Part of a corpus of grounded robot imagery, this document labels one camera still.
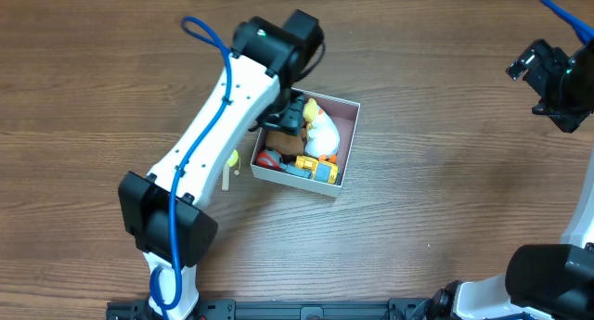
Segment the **brown plush bear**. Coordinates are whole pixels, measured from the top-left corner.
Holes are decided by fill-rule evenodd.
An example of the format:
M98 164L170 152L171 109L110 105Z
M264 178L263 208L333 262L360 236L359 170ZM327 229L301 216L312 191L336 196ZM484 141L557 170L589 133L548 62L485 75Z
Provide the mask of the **brown plush bear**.
M265 138L265 147L273 149L286 156L302 156L306 141L306 130L301 129L297 135L284 134L278 131L269 131Z

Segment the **white plush duck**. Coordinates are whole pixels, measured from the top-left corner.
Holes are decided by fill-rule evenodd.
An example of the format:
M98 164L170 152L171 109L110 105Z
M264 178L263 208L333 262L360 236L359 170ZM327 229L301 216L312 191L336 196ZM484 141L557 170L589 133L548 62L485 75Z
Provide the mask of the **white plush duck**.
M340 134L329 114L313 98L303 108L306 129L304 153L317 160L335 163L340 147Z

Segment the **red toy ball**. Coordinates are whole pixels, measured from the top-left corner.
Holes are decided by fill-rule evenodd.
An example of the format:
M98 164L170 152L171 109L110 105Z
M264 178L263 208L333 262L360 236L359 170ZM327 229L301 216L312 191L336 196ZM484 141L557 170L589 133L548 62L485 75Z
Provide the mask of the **red toy ball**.
M283 164L282 155L274 149L265 148L257 154L255 164L263 168L281 171Z

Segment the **white box pink interior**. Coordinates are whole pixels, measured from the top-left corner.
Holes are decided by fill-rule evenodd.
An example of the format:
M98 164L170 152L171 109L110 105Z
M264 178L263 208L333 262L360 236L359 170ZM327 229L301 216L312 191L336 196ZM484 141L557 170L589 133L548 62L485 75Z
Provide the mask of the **white box pink interior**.
M303 93L306 97L312 97L321 103L321 108L329 112L330 118L336 123L341 138L338 151L338 167L341 175L336 185L322 183L321 181L305 179L286 172L274 171L256 164L257 155L265 148L267 130L261 130L252 153L252 173L255 178L269 182L291 186L302 190L315 192L321 195L337 198L342 190L342 180L347 170L351 148L354 141L354 133L357 126L360 104L354 101L341 99L335 96L326 96L319 93L296 89L296 92Z

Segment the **yellow toy bulldozer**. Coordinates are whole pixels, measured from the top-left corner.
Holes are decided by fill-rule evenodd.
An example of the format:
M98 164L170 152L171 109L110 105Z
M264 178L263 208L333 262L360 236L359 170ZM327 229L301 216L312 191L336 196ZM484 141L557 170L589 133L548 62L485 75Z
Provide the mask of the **yellow toy bulldozer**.
M279 166L284 173L330 185L337 185L341 175L335 163L307 156L297 156L293 163L280 163Z

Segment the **yellow wooden rattle drum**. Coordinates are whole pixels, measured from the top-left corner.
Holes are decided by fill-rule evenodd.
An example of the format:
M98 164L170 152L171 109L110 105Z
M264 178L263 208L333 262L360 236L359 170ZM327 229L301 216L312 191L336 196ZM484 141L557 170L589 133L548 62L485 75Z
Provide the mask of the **yellow wooden rattle drum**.
M223 168L221 183L223 191L227 192L229 190L231 174L239 175L240 165L241 159L239 153L234 149Z

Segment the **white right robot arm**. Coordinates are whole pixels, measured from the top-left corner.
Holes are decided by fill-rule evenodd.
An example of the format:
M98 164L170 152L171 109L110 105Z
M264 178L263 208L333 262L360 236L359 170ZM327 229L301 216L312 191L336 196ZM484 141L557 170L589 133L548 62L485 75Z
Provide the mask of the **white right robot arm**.
M593 113L593 43L572 56L534 41L507 68L540 96L532 111L565 133ZM413 313L418 319L590 319L593 316L593 172L588 171L572 220L557 244L524 245L507 271L453 282Z

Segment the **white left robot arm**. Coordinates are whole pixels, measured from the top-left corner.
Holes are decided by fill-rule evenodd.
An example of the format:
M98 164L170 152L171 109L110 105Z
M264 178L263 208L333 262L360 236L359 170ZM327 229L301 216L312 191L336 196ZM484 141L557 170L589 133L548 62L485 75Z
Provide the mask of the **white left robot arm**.
M325 52L318 19L295 10L282 26L260 17L241 22L232 45L206 23L186 16L187 34L217 48L224 68L209 98L173 148L144 175L129 172L118 187L124 228L150 270L149 296L111 302L109 319L197 319L197 264L208 252L217 222L204 212L233 150L246 132L268 128L298 134L303 104L291 87Z

